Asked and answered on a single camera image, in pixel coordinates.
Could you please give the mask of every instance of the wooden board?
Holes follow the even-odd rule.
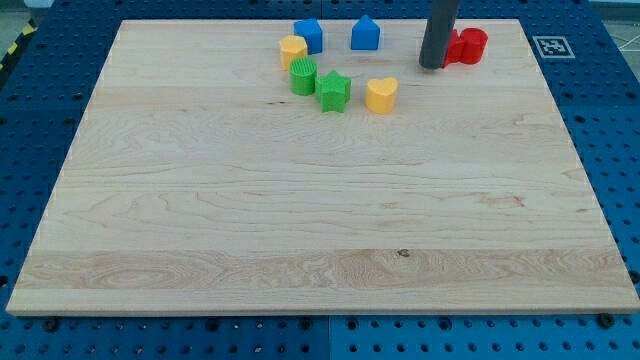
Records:
[[[288,90],[291,21],[124,21],[37,230],[14,315],[632,312],[638,297],[517,21],[459,21],[477,66],[423,71],[424,21]],[[397,107],[364,106],[370,78]]]

